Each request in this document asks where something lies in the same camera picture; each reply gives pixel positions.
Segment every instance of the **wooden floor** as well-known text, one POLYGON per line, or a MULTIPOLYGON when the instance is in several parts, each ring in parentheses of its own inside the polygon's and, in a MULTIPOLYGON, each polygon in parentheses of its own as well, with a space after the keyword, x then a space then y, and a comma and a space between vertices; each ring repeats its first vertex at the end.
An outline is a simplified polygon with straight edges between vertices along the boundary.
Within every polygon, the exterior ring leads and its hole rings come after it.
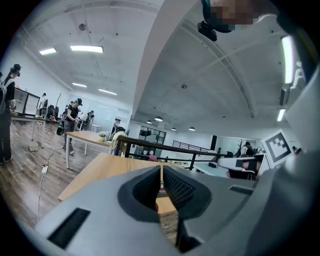
MULTIPOLYGON (((34 125, 34 140, 41 145, 42 126, 34 125)), ((45 134, 44 148, 30 152, 28 140, 31 138, 32 123, 15 121, 11 123, 11 150, 13 159, 0 165, 0 191, 13 215, 34 227, 38 221, 38 197, 41 165, 46 165, 49 156, 47 174, 41 187, 39 218, 59 204, 58 196, 67 185, 85 168, 100 152, 101 147, 88 145, 87 156, 84 156, 85 144, 72 141, 74 156, 69 157, 70 169, 66 169, 66 154, 63 149, 64 137, 52 133, 45 134)), ((177 230, 177 214, 162 216, 161 227, 167 237, 174 241, 177 230)))

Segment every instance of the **curved ceiling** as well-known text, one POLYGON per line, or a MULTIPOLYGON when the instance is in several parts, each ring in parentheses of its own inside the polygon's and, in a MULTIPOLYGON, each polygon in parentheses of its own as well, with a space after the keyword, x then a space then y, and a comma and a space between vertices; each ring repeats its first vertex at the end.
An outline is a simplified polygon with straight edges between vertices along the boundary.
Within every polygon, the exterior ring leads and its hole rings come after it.
POLYGON ((24 48, 74 90, 133 104, 144 47, 163 0, 49 0, 19 30, 24 48), (86 30, 79 29, 86 24, 86 30), (72 52, 71 45, 102 46, 103 54, 72 52), (55 48, 57 53, 41 55, 55 48), (75 87, 72 83, 87 85, 75 87))
POLYGON ((217 32, 216 42, 198 32, 202 20, 199 2, 161 52, 134 119, 145 123, 161 116, 168 129, 207 126, 202 132, 226 119, 275 126, 284 83, 281 37, 286 35, 276 17, 217 32))

